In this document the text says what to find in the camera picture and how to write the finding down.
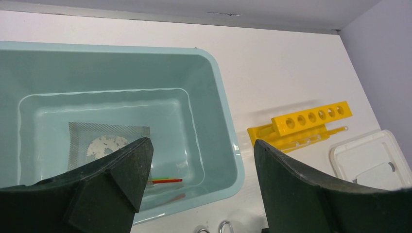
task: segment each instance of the mesh bag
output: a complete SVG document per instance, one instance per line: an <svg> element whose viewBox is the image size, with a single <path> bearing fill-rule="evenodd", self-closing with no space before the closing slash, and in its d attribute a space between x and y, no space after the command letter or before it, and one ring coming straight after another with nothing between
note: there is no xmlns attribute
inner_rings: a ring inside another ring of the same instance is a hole
<svg viewBox="0 0 412 233"><path fill-rule="evenodd" d="M105 157L142 137L150 137L149 127L69 122L68 171ZM148 185L153 185L150 171Z"/></svg>

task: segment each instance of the plastic bin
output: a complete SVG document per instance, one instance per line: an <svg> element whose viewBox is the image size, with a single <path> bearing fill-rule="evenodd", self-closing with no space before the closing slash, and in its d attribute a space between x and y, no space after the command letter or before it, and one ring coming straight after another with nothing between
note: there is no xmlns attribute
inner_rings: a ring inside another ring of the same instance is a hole
<svg viewBox="0 0 412 233"><path fill-rule="evenodd" d="M68 122L149 126L134 223L225 199L244 169L219 69L199 49L0 42L0 187L67 171Z"/></svg>

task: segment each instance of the rack hole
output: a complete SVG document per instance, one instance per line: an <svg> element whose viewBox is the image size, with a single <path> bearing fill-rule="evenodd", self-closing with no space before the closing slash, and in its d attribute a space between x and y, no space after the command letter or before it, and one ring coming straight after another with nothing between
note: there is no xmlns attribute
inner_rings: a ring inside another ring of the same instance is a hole
<svg viewBox="0 0 412 233"><path fill-rule="evenodd" d="M334 111L333 109L328 108L328 109L327 109L327 113L329 114L329 116L335 117L335 111Z"/></svg>
<svg viewBox="0 0 412 233"><path fill-rule="evenodd" d="M295 122L291 118L286 119L286 125L290 128L293 129L295 128Z"/></svg>
<svg viewBox="0 0 412 233"><path fill-rule="evenodd" d="M313 113L309 113L308 118L311 122L315 122L316 121L316 116Z"/></svg>
<svg viewBox="0 0 412 233"><path fill-rule="evenodd" d="M319 110L318 115L319 115L320 119L322 119L322 120L326 119L326 115L325 115L325 112L324 112L324 111Z"/></svg>
<svg viewBox="0 0 412 233"><path fill-rule="evenodd" d="M297 117L297 122L299 122L300 125L305 125L306 119L302 115L300 115Z"/></svg>
<svg viewBox="0 0 412 233"><path fill-rule="evenodd" d="M342 108L341 106L338 106L338 107L336 108L336 111L338 111L338 114L339 114L339 115L343 115L343 114L344 114L343 108Z"/></svg>

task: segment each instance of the white plastic lid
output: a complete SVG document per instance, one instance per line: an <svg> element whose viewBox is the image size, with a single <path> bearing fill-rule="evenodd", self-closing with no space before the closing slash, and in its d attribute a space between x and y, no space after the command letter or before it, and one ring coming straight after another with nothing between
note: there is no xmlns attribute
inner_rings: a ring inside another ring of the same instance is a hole
<svg viewBox="0 0 412 233"><path fill-rule="evenodd" d="M383 130L339 145L330 152L338 178L386 190L412 186L412 172L394 135Z"/></svg>

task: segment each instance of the white powder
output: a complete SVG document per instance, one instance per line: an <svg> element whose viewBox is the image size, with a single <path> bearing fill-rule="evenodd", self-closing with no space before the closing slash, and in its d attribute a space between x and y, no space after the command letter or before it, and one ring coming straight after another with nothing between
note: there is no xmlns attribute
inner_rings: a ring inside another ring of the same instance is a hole
<svg viewBox="0 0 412 233"><path fill-rule="evenodd" d="M128 143L129 141L124 137L103 135L94 139L89 145L87 156L94 156L96 159L100 159L126 146Z"/></svg>

